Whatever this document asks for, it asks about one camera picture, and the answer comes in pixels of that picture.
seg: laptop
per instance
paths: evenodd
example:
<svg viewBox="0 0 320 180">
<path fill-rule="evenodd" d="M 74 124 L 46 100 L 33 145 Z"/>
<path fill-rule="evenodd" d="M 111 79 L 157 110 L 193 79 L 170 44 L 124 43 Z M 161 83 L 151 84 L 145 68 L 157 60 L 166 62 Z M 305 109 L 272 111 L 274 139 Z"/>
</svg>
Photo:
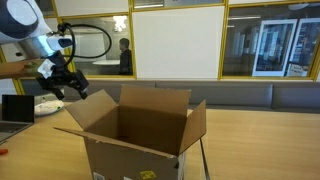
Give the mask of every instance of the laptop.
<svg viewBox="0 0 320 180">
<path fill-rule="evenodd" d="M 0 144 L 34 124 L 34 96 L 2 95 Z"/>
</svg>

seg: box label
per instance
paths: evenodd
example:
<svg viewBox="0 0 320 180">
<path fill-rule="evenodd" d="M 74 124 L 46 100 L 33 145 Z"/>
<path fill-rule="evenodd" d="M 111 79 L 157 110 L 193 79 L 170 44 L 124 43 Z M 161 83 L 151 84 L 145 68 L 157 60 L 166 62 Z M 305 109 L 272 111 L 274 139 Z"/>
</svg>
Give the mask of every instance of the box label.
<svg viewBox="0 0 320 180">
<path fill-rule="evenodd" d="M 101 174 L 93 172 L 93 180 L 105 180 L 105 178 Z"/>
<path fill-rule="evenodd" d="M 156 178 L 156 174 L 153 171 L 143 171 L 140 172 L 143 179 L 154 179 Z"/>
</svg>

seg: open cardboard box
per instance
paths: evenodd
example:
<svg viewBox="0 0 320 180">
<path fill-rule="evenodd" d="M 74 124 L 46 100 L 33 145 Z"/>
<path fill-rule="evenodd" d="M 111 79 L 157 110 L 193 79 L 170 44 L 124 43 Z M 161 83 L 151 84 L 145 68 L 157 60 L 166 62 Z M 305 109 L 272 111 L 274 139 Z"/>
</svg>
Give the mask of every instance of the open cardboard box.
<svg viewBox="0 0 320 180">
<path fill-rule="evenodd" d="M 124 85 L 119 105 L 99 91 L 66 109 L 84 131 L 93 179 L 183 178 L 185 151 L 206 133 L 206 103 L 188 114 L 191 91 Z"/>
</svg>

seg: white plate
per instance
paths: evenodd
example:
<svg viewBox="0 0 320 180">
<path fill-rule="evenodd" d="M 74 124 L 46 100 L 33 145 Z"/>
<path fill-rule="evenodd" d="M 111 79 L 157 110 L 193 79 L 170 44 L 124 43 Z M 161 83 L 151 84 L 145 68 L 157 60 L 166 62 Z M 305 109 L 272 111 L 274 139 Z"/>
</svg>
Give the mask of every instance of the white plate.
<svg viewBox="0 0 320 180">
<path fill-rule="evenodd" d="M 34 107 L 34 114 L 36 116 L 49 115 L 57 111 L 60 111 L 63 107 L 64 107 L 64 103 L 62 101 L 59 101 L 59 100 L 46 101 Z"/>
</svg>

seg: table surface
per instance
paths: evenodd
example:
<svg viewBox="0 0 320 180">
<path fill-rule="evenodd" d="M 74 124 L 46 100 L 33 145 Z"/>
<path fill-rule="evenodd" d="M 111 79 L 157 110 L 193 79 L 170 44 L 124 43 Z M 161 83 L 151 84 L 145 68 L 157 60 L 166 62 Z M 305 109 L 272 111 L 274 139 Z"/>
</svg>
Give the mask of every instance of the table surface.
<svg viewBox="0 0 320 180">
<path fill-rule="evenodd" d="M 36 119 L 0 148 L 0 179 L 91 179 L 81 130 L 65 110 Z M 203 137 L 212 179 L 320 179 L 320 115 L 207 110 Z M 199 142 L 187 150 L 185 180 L 204 179 Z"/>
<path fill-rule="evenodd" d="M 93 62 L 94 65 L 101 65 L 101 66 L 111 66 L 111 65 L 119 65 L 120 60 L 98 60 Z"/>
</svg>

